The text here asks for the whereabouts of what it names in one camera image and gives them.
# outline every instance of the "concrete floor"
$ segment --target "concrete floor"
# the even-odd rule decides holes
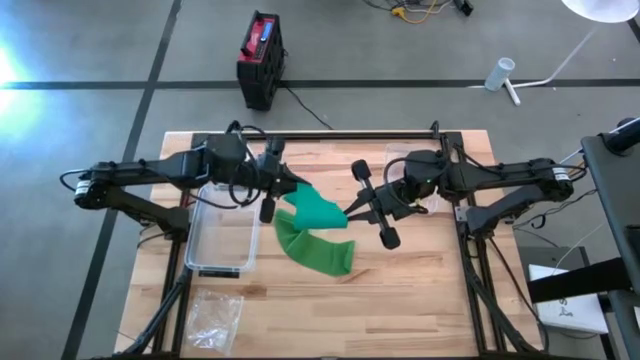
[[[254,9],[281,16],[289,80],[480,81],[501,56],[516,61],[513,79],[544,78],[593,26],[556,0],[474,3],[469,18],[445,9],[413,26],[357,0],[184,0],[159,80],[233,80]],[[171,5],[0,1],[0,85],[147,80]],[[638,79],[639,58],[629,25],[604,25],[560,77]],[[503,162],[559,160],[582,136],[637,115],[640,98],[638,87],[524,89],[516,108],[506,93],[463,88],[295,91],[336,129],[424,129],[433,120],[448,129],[487,129]],[[98,160],[119,161],[142,97],[142,88],[0,90],[0,358],[60,357],[104,213],[77,208],[57,177]],[[222,130],[233,119],[266,130],[321,128],[285,91],[270,112],[257,113],[245,108],[239,90],[157,90],[136,157],[156,157],[165,131]],[[592,186],[585,180],[577,192]],[[148,196],[147,188],[135,191]],[[549,218],[540,234],[570,246],[604,221],[591,197]],[[116,222],[81,357],[113,348],[138,229],[123,216]],[[540,245],[526,234],[517,240]],[[609,230],[584,245],[592,262],[617,256]],[[597,340],[560,335],[552,336],[551,349],[603,356]]]

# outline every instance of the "plastic bag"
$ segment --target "plastic bag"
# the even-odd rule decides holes
[[[187,339],[198,348],[230,355],[244,297],[199,288],[187,320]]]

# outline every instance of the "wooden table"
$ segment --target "wooden table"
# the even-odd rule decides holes
[[[494,163],[486,131],[462,134],[471,156],[484,164]],[[192,135],[168,132],[161,158],[187,150]],[[390,143],[401,144],[394,147],[439,149],[439,143],[433,140],[288,141],[284,161],[325,198],[345,208],[360,189],[351,175],[351,163],[365,159],[372,169],[374,186],[381,184]],[[263,144],[252,143],[252,148],[261,152]],[[501,196],[500,190],[476,193],[479,205]],[[177,205],[179,197],[179,191],[170,185],[154,186],[151,192],[151,199],[163,206]],[[278,206],[288,205],[280,201]],[[348,229],[317,231],[319,236],[334,242],[356,240],[353,272],[333,278],[289,259],[272,226],[263,224],[253,272],[242,274],[240,279],[194,275],[190,293],[207,288],[245,297],[233,357],[477,355],[451,204],[441,199],[434,214],[414,215],[392,226],[402,240],[402,245],[393,251],[382,246],[375,225],[353,223]],[[495,233],[496,243],[526,292],[510,227],[500,225]],[[128,346],[131,340],[127,336],[137,336],[157,309],[169,248],[168,241],[158,239],[138,251],[120,326],[123,336],[118,338],[116,350]],[[524,337],[540,347],[535,320],[490,245],[488,256],[500,307]],[[493,348],[486,309],[484,305],[481,307],[488,344]],[[173,320],[167,326],[167,349]],[[183,341],[181,356],[221,354],[194,348]]]

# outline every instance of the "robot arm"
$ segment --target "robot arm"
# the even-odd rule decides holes
[[[371,211],[351,215],[350,220],[381,224],[381,237],[387,236],[382,241],[385,247],[393,249],[400,245],[397,233],[380,219],[391,215],[394,220],[400,220],[414,213],[425,213],[426,209],[411,204],[436,191],[445,200],[457,202],[478,190],[521,186],[489,206],[458,208],[456,215],[466,221],[466,230],[471,236],[487,235],[500,219],[517,218],[536,202],[564,201],[573,193],[572,179],[567,171],[567,168],[574,168],[572,166],[559,165],[551,159],[483,166],[462,149],[457,150],[465,161],[446,159],[439,151],[410,152],[399,159],[405,163],[401,179],[387,182],[388,169],[385,169],[385,184],[375,189],[365,187],[358,192],[358,199],[345,213],[369,203]],[[354,163],[352,169],[358,181],[362,181],[368,172],[363,160]]]

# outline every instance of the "green fabric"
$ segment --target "green fabric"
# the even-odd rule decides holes
[[[334,244],[294,229],[294,216],[278,209],[274,226],[284,252],[298,264],[331,276],[347,275],[353,263],[355,241]]]
[[[347,215],[331,201],[320,196],[318,191],[307,184],[298,184],[295,192],[284,196],[284,200],[296,207],[293,227],[306,229],[344,229]]]

